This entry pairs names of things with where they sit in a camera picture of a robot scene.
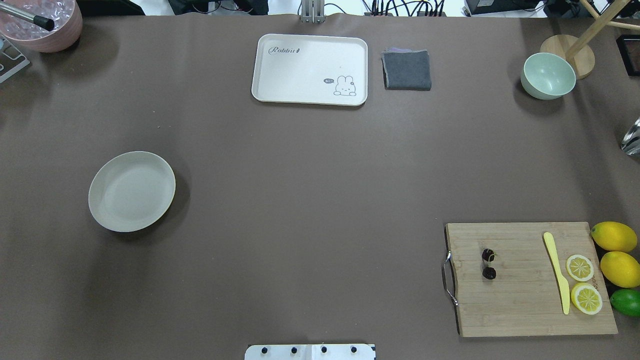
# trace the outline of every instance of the black handle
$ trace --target black handle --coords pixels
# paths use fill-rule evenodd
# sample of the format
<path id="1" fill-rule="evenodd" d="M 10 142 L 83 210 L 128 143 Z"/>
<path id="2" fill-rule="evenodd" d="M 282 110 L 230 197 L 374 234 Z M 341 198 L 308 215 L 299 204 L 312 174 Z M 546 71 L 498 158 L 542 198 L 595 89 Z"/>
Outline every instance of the black handle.
<path id="1" fill-rule="evenodd" d="M 39 15 L 35 15 L 33 17 L 33 23 L 36 24 L 37 26 L 40 26 L 41 28 L 47 30 L 47 31 L 51 31 L 53 30 L 53 28 L 56 27 L 55 23 L 53 22 L 53 20 L 48 19 L 46 17 L 42 17 Z"/>

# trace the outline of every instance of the round white plate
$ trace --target round white plate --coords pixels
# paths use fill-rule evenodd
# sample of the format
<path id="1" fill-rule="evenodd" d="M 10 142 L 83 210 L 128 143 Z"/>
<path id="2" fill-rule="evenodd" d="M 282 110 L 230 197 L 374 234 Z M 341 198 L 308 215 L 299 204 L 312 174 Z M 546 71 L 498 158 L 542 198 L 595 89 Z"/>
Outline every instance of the round white plate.
<path id="1" fill-rule="evenodd" d="M 156 222 L 171 205 L 175 175 L 156 154 L 126 152 L 109 160 L 89 187 L 89 210 L 109 230 L 128 233 Z"/>

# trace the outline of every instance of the lemon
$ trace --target lemon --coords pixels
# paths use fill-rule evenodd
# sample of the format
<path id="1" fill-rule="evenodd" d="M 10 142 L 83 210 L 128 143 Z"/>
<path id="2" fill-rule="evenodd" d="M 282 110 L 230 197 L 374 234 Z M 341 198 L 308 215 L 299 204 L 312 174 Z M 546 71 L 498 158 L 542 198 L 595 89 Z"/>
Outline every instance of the lemon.
<path id="1" fill-rule="evenodd" d="M 571 255 L 566 260 L 566 272 L 577 281 L 589 281 L 593 277 L 593 264 L 585 256 Z"/>
<path id="2" fill-rule="evenodd" d="M 607 251 L 630 252 L 638 244 L 638 237 L 633 229 L 614 221 L 596 224 L 591 229 L 591 237 Z"/>
<path id="3" fill-rule="evenodd" d="M 600 260 L 600 269 L 609 281 L 621 288 L 640 286 L 640 264 L 622 251 L 611 251 Z"/>
<path id="4" fill-rule="evenodd" d="M 602 309 L 602 297 L 593 285 L 578 282 L 571 289 L 571 302 L 587 315 L 595 315 Z"/>

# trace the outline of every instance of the wooden cutting board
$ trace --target wooden cutting board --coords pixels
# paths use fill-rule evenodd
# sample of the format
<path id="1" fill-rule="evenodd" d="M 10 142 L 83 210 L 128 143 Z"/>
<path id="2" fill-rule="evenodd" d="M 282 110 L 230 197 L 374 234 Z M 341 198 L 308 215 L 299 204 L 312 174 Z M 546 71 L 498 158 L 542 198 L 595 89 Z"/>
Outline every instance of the wooden cutting board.
<path id="1" fill-rule="evenodd" d="M 447 224 L 454 296 L 460 336 L 534 336 L 617 334 L 609 296 L 589 224 L 586 222 L 529 222 Z M 602 296 L 602 310 L 587 315 L 573 304 L 564 315 L 556 277 L 542 234 L 556 239 L 563 275 L 569 289 L 576 283 L 566 271 L 574 254 L 589 258 L 595 275 L 589 281 Z M 495 251 L 497 277 L 482 276 L 483 249 Z"/>

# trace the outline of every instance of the wooden stand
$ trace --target wooden stand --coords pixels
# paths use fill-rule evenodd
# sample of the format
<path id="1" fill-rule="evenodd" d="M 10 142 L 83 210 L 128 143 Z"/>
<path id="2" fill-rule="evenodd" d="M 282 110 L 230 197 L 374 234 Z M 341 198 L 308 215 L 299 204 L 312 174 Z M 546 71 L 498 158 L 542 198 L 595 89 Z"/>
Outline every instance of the wooden stand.
<path id="1" fill-rule="evenodd" d="M 554 35 L 546 39 L 540 47 L 541 53 L 556 54 L 565 59 L 575 71 L 576 78 L 584 79 L 595 66 L 595 55 L 591 48 L 587 45 L 600 30 L 606 25 L 617 26 L 619 28 L 640 30 L 640 26 L 631 24 L 622 24 L 620 22 L 612 22 L 611 20 L 622 10 L 630 0 L 615 0 L 606 11 L 599 16 L 591 7 L 587 0 L 580 0 L 587 11 L 596 19 L 593 24 L 579 37 L 571 35 Z"/>

